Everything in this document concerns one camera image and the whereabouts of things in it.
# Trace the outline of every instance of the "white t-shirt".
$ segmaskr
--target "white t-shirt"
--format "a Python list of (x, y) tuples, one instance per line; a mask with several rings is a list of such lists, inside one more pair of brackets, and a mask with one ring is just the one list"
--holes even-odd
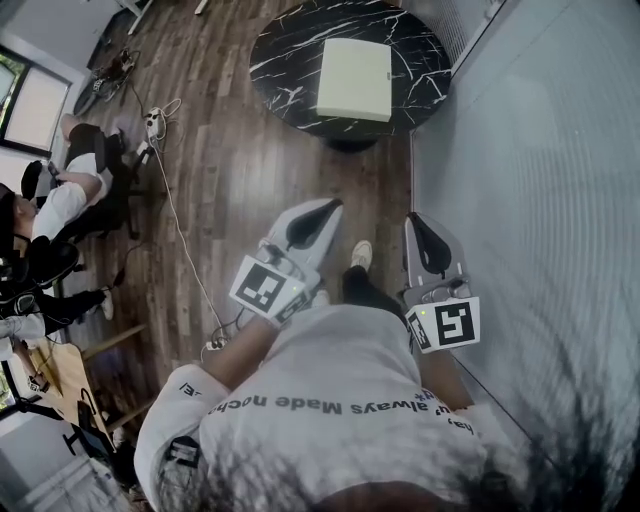
[[(269, 475), (271, 463), (286, 461), (316, 503), (383, 481), (415, 483), (457, 501), (452, 474), (479, 472), (490, 451), (511, 462), (488, 406), (449, 411), (421, 388), (395, 316), (342, 305), (295, 315), (262, 367), (233, 393), (198, 366), (175, 370), (142, 426), (134, 463), (156, 508), (161, 468), (197, 465), (212, 479), (212, 468), (230, 454), (259, 454), (258, 467)], [(241, 493), (243, 484), (234, 485)]]
[(54, 188), (33, 221), (32, 240), (39, 236), (46, 236), (49, 240), (53, 240), (62, 228), (78, 218), (87, 208), (104, 199), (111, 189), (113, 181), (111, 173), (105, 169), (102, 174), (98, 174), (94, 153), (80, 155), (71, 160), (67, 166), (67, 172), (83, 172), (96, 176), (101, 182), (100, 192), (87, 204), (87, 196), (77, 183), (66, 182)]

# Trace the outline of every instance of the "white cable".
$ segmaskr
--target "white cable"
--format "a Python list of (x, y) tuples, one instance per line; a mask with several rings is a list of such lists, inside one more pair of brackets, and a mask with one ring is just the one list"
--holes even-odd
[[(171, 110), (169, 113), (167, 113), (166, 109), (168, 109), (174, 103), (177, 103), (177, 105), (173, 108), (173, 110)], [(198, 281), (198, 284), (200, 285), (200, 289), (202, 290), (202, 293), (203, 293), (205, 299), (207, 300), (207, 304), (209, 305), (209, 308), (211, 309), (211, 312), (213, 313), (213, 316), (215, 317), (216, 322), (218, 322), (218, 326), (220, 327), (220, 329), (222, 330), (222, 334), (224, 335), (225, 334), (224, 327), (222, 326), (223, 324), (220, 321), (220, 317), (218, 316), (218, 312), (216, 311), (216, 308), (213, 306), (213, 302), (209, 298), (209, 294), (207, 293), (207, 289), (202, 284), (202, 281), (200, 280), (200, 277), (198, 276), (198, 271), (196, 270), (196, 266), (193, 263), (193, 259), (191, 259), (191, 255), (189, 254), (189, 249), (187, 248), (187, 240), (185, 239), (184, 235), (182, 234), (182, 229), (180, 228), (180, 220), (178, 219), (178, 212), (176, 211), (176, 207), (173, 204), (173, 197), (171, 196), (171, 188), (169, 187), (169, 181), (167, 180), (167, 174), (164, 171), (164, 165), (162, 165), (162, 157), (160, 156), (160, 153), (162, 153), (162, 151), (160, 151), (160, 148), (158, 147), (158, 141), (164, 139), (167, 136), (167, 124), (169, 124), (169, 123), (167, 123), (167, 118), (169, 118), (173, 114), (175, 114), (181, 106), (182, 106), (182, 100), (180, 98), (176, 98), (176, 99), (170, 101), (169, 103), (167, 103), (163, 108), (159, 108), (158, 109), (160, 111), (160, 114), (161, 114), (160, 118), (162, 119), (162, 122), (164, 124), (164, 132), (163, 132), (162, 136), (160, 136), (160, 134), (158, 134), (153, 139), (151, 137), (149, 137), (149, 144), (151, 145), (151, 147), (155, 151), (156, 158), (158, 159), (158, 163), (160, 164), (160, 170), (162, 171), (162, 179), (164, 180), (164, 185), (165, 185), (165, 187), (167, 189), (167, 196), (169, 197), (169, 205), (171, 206), (171, 211), (173, 212), (173, 217), (176, 219), (176, 228), (178, 229), (178, 234), (180, 235), (180, 239), (182, 240), (182, 245), (184, 246), (184, 253), (187, 255), (187, 259), (189, 260), (189, 264), (191, 265), (191, 269), (193, 270), (193, 275), (195, 276), (196, 281)], [(205, 348), (207, 348), (207, 345), (205, 345), (203, 347), (202, 351), (200, 351), (200, 360), (201, 361), (202, 361), (202, 352), (204, 351)]]
[(180, 239), (182, 240), (182, 245), (184, 246), (184, 253), (187, 255), (187, 259), (189, 260), (189, 263), (191, 264), (191, 268), (193, 269), (193, 275), (195, 276), (196, 281), (198, 281), (198, 284), (200, 285), (200, 289), (202, 290), (202, 293), (204, 294), (205, 299), (207, 299), (207, 304), (209, 304), (209, 308), (211, 308), (211, 312), (213, 313), (213, 316), (215, 316), (216, 321), (218, 322), (218, 325), (222, 327), (222, 322), (220, 321), (218, 312), (216, 311), (216, 308), (213, 307), (213, 302), (211, 302), (211, 299), (209, 298), (209, 294), (207, 293), (206, 288), (204, 287), (204, 285), (202, 284), (202, 281), (200, 280), (200, 277), (198, 276), (198, 271), (196, 270), (196, 266), (193, 263), (193, 260), (191, 259), (191, 255), (189, 254), (189, 249), (187, 248), (187, 241), (184, 238), (184, 235), (182, 234), (182, 229), (180, 229), (178, 212), (176, 211), (176, 207), (173, 204), (173, 198), (171, 197), (171, 189), (169, 188), (169, 181), (167, 180), (167, 175), (164, 172), (164, 166), (162, 165), (162, 158), (160, 156), (160, 152), (158, 151), (158, 148), (154, 143), (154, 141), (149, 141), (149, 142), (151, 143), (151, 147), (153, 148), (153, 150), (156, 152), (156, 157), (158, 158), (158, 163), (160, 164), (160, 170), (162, 171), (162, 179), (164, 180), (164, 185), (167, 188), (167, 196), (169, 197), (169, 206), (171, 206), (171, 211), (173, 212), (173, 216), (176, 219), (176, 228), (178, 229), (178, 234), (180, 235)]

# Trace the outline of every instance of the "gray wall panel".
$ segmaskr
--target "gray wall panel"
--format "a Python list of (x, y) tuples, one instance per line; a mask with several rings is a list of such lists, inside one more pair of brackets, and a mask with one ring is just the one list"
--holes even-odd
[[(461, 239), (481, 297), (483, 341), (457, 354), (537, 430), (520, 399), (562, 420), (573, 396), (558, 360), (564, 340), (583, 389), (605, 382), (609, 414), (632, 418), (640, 6), (512, 4), (414, 141), (416, 209)], [(616, 428), (632, 429), (625, 423)]]

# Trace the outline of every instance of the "sleeve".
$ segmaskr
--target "sleeve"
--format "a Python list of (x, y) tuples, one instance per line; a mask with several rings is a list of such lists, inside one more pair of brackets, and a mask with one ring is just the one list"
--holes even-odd
[(157, 463), (169, 443), (197, 429), (200, 421), (229, 396), (229, 390), (199, 366), (175, 370), (144, 420), (134, 456), (140, 485), (153, 502)]
[(63, 183), (51, 191), (36, 215), (33, 239), (46, 236), (53, 240), (62, 228), (78, 217), (87, 205), (87, 196), (77, 183)]
[(0, 338), (15, 336), (22, 340), (37, 340), (44, 335), (44, 318), (40, 313), (10, 316), (0, 320)]
[(527, 481), (527, 469), (521, 457), (505, 434), (498, 418), (489, 404), (478, 404), (459, 409), (455, 414), (470, 421), (476, 429), (478, 439), (495, 462), (497, 469), (511, 476), (517, 485), (524, 487)]

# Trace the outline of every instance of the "black chair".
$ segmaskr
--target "black chair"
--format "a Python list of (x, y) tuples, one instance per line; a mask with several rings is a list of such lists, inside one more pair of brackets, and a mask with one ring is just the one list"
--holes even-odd
[(78, 267), (78, 249), (62, 241), (41, 236), (33, 242), (15, 236), (14, 249), (0, 257), (0, 315), (9, 317), (32, 312), (37, 298)]
[(114, 148), (114, 144), (111, 143), (112, 137), (107, 139), (100, 132), (96, 135), (95, 143), (98, 172), (102, 173), (108, 168), (113, 175), (111, 190), (98, 204), (67, 224), (56, 240), (78, 243), (90, 233), (101, 233), (100, 238), (106, 238), (111, 231), (120, 229), (125, 223), (131, 240), (137, 240), (140, 237), (140, 234), (133, 229), (129, 198), (144, 195), (143, 191), (133, 190), (133, 185), (140, 182), (138, 169), (147, 152), (138, 155), (133, 167), (129, 168), (122, 161), (121, 146)]

